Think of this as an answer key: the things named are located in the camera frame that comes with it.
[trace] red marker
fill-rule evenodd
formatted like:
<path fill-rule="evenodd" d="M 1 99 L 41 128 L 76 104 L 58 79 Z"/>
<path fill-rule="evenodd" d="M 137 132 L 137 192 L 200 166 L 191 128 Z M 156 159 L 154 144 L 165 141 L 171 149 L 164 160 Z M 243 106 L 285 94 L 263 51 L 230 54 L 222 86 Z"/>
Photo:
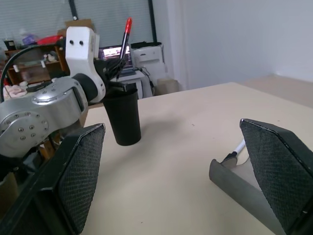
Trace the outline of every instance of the red marker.
<path fill-rule="evenodd" d="M 127 19 L 127 22 L 126 22 L 125 33 L 124 33 L 123 43 L 122 43 L 122 49 L 121 49 L 121 53 L 119 55 L 120 59 L 123 59 L 125 54 L 126 54 L 126 48 L 127 48 L 127 44 L 128 44 L 128 40 L 129 40 L 129 35 L 131 33 L 132 24 L 133 24 L 133 20 L 131 17 L 129 17 Z"/>

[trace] beige tabletop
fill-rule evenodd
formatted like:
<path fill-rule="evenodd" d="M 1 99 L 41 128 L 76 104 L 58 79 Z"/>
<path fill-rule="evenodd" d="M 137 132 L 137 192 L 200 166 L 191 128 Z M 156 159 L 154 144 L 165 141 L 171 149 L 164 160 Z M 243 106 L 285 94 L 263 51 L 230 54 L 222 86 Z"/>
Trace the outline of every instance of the beige tabletop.
<path fill-rule="evenodd" d="M 96 193 L 83 235 L 272 235 L 209 180 L 242 140 L 241 118 L 292 130 L 313 148 L 313 109 L 241 86 L 217 85 L 138 102 L 142 140 L 116 144 L 106 124 Z"/>

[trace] monitor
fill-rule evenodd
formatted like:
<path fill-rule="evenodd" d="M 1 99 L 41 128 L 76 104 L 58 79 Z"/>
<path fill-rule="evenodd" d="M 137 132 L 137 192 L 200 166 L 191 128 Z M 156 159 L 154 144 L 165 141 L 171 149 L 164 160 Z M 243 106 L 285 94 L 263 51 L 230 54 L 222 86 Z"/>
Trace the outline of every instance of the monitor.
<path fill-rule="evenodd" d="M 101 47 L 99 49 L 99 59 L 101 60 L 109 60 L 109 59 L 115 59 L 119 58 L 120 52 L 121 52 L 122 46 L 112 46 L 112 47 Z M 133 61 L 130 51 L 130 46 L 127 45 L 126 48 L 126 65 L 124 67 L 125 70 L 132 69 L 133 68 Z"/>

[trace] floor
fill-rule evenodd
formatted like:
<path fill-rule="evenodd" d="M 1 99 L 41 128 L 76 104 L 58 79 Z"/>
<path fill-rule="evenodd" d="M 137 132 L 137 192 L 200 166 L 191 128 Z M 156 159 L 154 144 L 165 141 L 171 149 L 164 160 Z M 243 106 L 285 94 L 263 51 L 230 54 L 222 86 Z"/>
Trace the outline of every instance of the floor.
<path fill-rule="evenodd" d="M 313 108 L 312 82 L 270 75 L 239 84 Z"/>

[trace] wooden shelf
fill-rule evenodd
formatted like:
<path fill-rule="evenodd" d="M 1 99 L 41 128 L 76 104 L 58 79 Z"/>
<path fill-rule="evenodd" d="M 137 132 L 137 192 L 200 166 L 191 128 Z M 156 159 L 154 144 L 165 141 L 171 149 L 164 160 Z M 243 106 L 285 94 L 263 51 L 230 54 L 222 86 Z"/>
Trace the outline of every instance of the wooden shelf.
<path fill-rule="evenodd" d="M 60 63 L 59 61 L 54 61 L 54 62 L 45 62 L 45 65 L 51 65 L 51 64 L 56 64 L 56 63 Z M 29 65 L 29 66 L 24 66 L 24 65 L 16 65 L 19 70 L 22 69 L 28 69 L 28 68 L 32 68 L 32 67 L 42 67 L 42 64 L 35 64 L 35 65 Z"/>

